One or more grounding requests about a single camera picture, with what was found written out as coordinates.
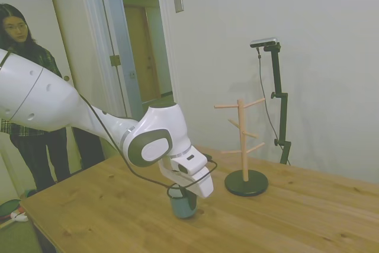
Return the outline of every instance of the wooden table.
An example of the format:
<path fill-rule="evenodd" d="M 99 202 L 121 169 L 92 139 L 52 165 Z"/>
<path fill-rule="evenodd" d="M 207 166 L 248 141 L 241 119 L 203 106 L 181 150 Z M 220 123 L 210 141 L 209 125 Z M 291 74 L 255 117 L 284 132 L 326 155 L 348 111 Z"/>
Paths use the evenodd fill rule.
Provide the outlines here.
<path fill-rule="evenodd" d="M 294 166 L 251 159 L 270 186 L 238 197 L 224 178 L 237 156 L 209 149 L 219 163 L 214 193 L 189 220 L 177 219 L 166 190 L 108 159 L 22 202 L 62 252 L 321 253 L 379 252 L 379 186 Z M 157 167 L 138 172 L 165 179 Z"/>

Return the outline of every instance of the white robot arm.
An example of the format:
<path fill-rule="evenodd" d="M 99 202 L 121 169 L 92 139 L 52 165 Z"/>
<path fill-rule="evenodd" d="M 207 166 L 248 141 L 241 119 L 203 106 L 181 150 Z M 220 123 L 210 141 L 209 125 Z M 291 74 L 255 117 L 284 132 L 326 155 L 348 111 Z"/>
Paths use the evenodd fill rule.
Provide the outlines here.
<path fill-rule="evenodd" d="M 191 145 L 176 103 L 150 107 L 138 122 L 90 107 L 70 84 L 47 69 L 0 49 L 0 118 L 33 129 L 77 127 L 112 141 L 135 166 L 159 164 L 161 173 L 199 197 L 213 192 L 207 158 Z"/>

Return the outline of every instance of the light switch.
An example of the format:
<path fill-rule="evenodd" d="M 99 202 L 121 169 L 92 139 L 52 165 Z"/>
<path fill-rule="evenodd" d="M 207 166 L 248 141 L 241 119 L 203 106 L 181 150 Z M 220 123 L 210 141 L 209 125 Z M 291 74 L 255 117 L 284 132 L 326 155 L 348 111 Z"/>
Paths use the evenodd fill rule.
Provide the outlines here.
<path fill-rule="evenodd" d="M 184 11 L 183 0 L 174 0 L 176 13 Z"/>

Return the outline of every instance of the doorway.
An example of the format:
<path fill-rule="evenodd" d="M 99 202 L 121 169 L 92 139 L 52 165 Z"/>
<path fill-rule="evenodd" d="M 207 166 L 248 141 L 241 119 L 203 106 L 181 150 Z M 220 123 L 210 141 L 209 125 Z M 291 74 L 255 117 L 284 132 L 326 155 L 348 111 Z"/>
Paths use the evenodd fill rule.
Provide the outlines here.
<path fill-rule="evenodd" d="M 173 101 L 159 0 L 123 0 L 143 114 Z"/>

